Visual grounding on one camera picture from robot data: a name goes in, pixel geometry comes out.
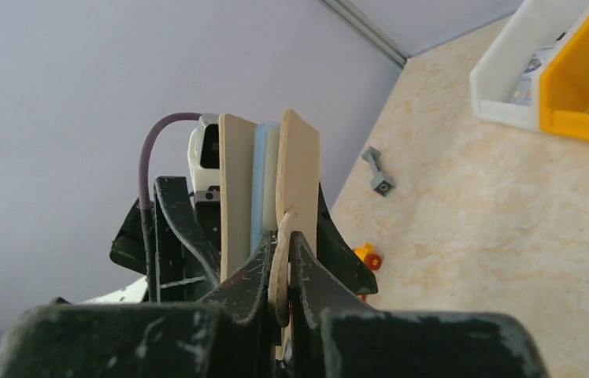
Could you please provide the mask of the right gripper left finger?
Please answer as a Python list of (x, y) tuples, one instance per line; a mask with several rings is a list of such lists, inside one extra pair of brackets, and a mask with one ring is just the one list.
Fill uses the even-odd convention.
[(273, 232), (195, 302), (50, 305), (0, 342), (0, 377), (269, 377), (266, 305)]

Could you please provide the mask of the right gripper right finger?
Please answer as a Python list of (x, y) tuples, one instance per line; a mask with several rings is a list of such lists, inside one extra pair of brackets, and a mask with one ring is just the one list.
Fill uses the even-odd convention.
[(535, 341), (502, 313), (383, 311), (291, 237), (296, 377), (546, 377)]

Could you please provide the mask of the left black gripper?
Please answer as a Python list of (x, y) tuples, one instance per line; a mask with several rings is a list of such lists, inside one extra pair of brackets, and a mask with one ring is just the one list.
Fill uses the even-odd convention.
[(154, 183), (154, 207), (139, 200), (112, 241), (110, 260), (146, 278), (150, 302), (194, 302), (220, 284), (220, 255), (198, 224), (183, 177)]

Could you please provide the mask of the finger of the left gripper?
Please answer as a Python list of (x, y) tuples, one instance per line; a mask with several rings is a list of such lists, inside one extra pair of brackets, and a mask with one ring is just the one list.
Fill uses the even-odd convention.
[(349, 247), (335, 226), (322, 186), (318, 186), (317, 259), (355, 295), (378, 293), (375, 274)]

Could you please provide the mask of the beige card holder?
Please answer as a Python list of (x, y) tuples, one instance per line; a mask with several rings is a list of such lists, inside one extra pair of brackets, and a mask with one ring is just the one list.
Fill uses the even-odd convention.
[[(254, 133), (257, 125), (223, 113), (219, 117), (220, 141), (220, 283), (233, 281), (235, 273), (252, 252), (250, 222)], [(287, 242), (293, 231), (301, 232), (313, 252), (317, 251), (317, 214), (320, 184), (320, 135), (293, 109), (283, 112), (276, 142), (275, 197), (272, 211), (279, 232), (276, 266), (268, 285), (267, 314), (275, 320), (269, 326), (272, 356), (279, 357), (280, 345), (290, 320), (287, 289), (289, 262)]]

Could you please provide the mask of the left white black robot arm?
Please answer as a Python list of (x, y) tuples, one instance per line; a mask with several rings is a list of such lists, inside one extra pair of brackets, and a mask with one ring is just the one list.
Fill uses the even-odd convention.
[(275, 200), (268, 198), (263, 204), (265, 190), (248, 189), (241, 199), (235, 215), (233, 239), (239, 249), (229, 261), (220, 255), (223, 242), (222, 202), (220, 188), (211, 186), (205, 191), (191, 193), (186, 198), (187, 180), (184, 177), (161, 176), (154, 182), (154, 200), (150, 208), (141, 209), (137, 202), (128, 211), (116, 238), (112, 242), (109, 257), (115, 264), (139, 272), (142, 278), (114, 292), (92, 298), (93, 303), (139, 303), (148, 299), (145, 245), (161, 250), (165, 263), (162, 272), (171, 273), (174, 283), (168, 289), (176, 301), (194, 301), (201, 298), (212, 286), (208, 283), (207, 269), (227, 267), (234, 272), (245, 263), (266, 232), (276, 230)]

